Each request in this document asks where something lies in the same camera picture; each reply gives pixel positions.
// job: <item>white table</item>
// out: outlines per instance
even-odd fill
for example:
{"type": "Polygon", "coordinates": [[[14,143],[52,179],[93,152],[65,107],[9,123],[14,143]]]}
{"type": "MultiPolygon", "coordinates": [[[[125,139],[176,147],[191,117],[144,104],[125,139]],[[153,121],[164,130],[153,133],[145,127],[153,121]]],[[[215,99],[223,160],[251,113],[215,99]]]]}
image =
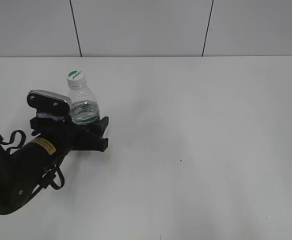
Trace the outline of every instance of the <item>white table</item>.
{"type": "Polygon", "coordinates": [[[292,57],[0,58],[4,138],[77,68],[109,148],[71,152],[0,240],[292,240],[292,57]]]}

